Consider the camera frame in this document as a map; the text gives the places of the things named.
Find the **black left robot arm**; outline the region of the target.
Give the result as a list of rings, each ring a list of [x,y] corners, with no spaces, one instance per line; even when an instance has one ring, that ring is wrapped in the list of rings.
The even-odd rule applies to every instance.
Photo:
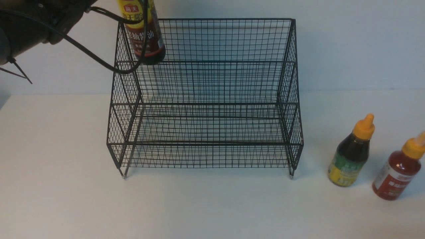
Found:
[[[2,0],[1,65],[40,43],[59,43],[94,3],[94,0]]]

